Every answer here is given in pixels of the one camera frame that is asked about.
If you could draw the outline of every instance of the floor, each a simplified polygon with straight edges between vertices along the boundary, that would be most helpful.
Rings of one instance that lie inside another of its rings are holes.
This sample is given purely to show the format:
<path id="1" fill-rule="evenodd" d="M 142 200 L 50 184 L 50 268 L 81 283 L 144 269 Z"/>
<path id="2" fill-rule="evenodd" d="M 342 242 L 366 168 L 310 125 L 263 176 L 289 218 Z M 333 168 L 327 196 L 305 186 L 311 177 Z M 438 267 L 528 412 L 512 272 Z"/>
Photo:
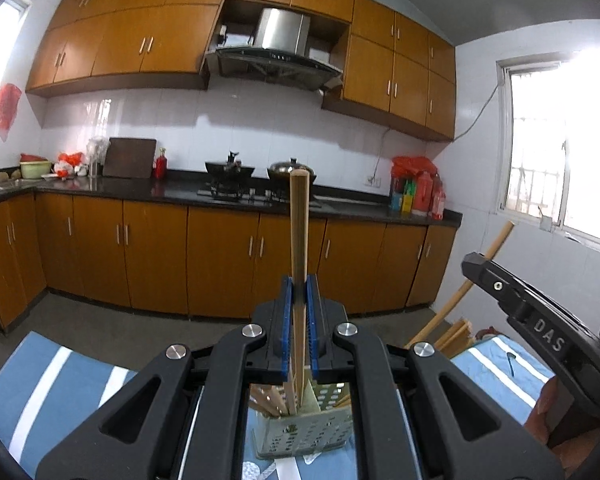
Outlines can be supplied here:
<path id="1" fill-rule="evenodd" d="M 422 308 L 358 318 L 355 323 L 370 327 L 385 343 L 401 346 L 432 316 L 431 310 Z M 100 361 L 139 370 L 172 343 L 204 348 L 237 326 L 138 315 L 47 294 L 13 332 L 0 336 L 0 368 L 31 331 Z M 438 327 L 433 338 L 448 327 L 446 323 Z"/>

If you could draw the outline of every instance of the bowl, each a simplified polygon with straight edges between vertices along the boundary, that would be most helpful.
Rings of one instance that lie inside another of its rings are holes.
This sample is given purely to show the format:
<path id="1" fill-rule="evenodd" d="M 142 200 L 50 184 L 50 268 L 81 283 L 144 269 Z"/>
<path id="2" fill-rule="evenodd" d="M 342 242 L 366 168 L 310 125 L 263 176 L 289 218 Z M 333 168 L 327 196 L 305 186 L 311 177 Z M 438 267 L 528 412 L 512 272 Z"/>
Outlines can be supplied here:
<path id="1" fill-rule="evenodd" d="M 42 178 L 46 173 L 51 172 L 51 162 L 49 160 L 36 160 L 35 162 L 21 162 L 20 172 L 23 178 L 35 179 Z"/>

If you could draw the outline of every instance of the cutting board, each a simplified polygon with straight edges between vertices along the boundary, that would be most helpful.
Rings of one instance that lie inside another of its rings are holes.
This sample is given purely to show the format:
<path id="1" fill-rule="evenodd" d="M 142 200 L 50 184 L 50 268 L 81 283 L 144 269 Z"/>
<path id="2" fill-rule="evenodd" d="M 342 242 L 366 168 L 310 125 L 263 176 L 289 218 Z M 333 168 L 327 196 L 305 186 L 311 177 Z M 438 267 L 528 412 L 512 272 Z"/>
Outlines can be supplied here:
<path id="1" fill-rule="evenodd" d="M 112 137 L 102 176 L 149 178 L 154 167 L 155 139 Z"/>

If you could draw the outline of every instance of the black countertop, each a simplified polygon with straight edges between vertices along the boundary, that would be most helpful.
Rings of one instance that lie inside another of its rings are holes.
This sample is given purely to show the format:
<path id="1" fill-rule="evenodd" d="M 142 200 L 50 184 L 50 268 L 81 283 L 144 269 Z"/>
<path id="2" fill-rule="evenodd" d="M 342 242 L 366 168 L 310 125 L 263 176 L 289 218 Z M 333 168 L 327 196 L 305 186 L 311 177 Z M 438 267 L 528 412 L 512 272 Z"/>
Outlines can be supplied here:
<path id="1" fill-rule="evenodd" d="M 138 202 L 171 203 L 199 207 L 222 208 L 236 211 L 263 212 L 269 214 L 289 215 L 289 206 L 284 203 L 264 203 L 240 200 L 240 202 L 224 202 L 210 196 L 198 195 L 205 184 L 198 180 L 165 180 L 157 182 L 151 179 L 103 178 L 89 179 L 87 177 L 73 180 L 51 181 L 19 181 L 17 184 L 4 184 L 0 189 L 0 202 L 29 190 L 36 192 L 51 192 L 82 196 L 97 196 L 119 200 L 135 200 Z M 377 196 L 359 193 L 356 198 L 338 197 L 337 189 L 317 187 L 315 195 L 320 207 L 310 206 L 309 215 L 312 218 L 337 218 L 346 220 L 383 222 L 404 225 L 443 225 L 460 227 L 462 213 L 445 209 L 441 221 L 431 218 L 402 214 L 389 211 L 387 203 L 378 202 Z M 351 197 L 351 192 L 343 192 L 341 196 Z"/>

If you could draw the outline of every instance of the stainless steel hood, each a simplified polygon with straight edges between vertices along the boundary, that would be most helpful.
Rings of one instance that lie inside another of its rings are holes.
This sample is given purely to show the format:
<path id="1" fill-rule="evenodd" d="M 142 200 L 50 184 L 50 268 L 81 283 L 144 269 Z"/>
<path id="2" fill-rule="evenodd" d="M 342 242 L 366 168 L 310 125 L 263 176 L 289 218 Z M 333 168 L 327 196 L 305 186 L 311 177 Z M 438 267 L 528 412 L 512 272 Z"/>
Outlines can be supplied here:
<path id="1" fill-rule="evenodd" d="M 237 76 L 305 90 L 342 84 L 342 71 L 305 56 L 311 17 L 283 9 L 264 9 L 253 44 L 218 46 L 209 54 L 222 76 Z"/>

